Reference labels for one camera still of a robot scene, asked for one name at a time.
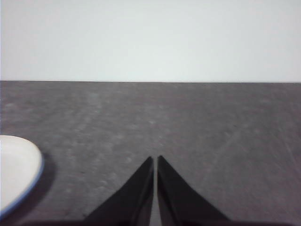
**gray carpet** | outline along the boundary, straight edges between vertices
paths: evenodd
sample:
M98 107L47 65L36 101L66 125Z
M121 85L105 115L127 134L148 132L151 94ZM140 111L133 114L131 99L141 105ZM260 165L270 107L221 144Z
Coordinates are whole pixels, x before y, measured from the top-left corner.
M3 225L83 219L160 154L231 219L301 225L301 84L2 81L1 133L46 160Z

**white wall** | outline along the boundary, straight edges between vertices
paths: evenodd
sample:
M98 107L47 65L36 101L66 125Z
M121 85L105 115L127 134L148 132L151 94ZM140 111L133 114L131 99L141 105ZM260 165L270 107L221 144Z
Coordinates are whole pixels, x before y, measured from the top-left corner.
M301 0L3 0L1 79L301 81Z

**white plate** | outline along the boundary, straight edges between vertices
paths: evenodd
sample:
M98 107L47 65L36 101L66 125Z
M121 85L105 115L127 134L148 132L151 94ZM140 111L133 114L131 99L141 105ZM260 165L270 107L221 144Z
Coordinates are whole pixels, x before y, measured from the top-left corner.
M0 219L11 212L33 189L44 161L35 144L20 137L0 135Z

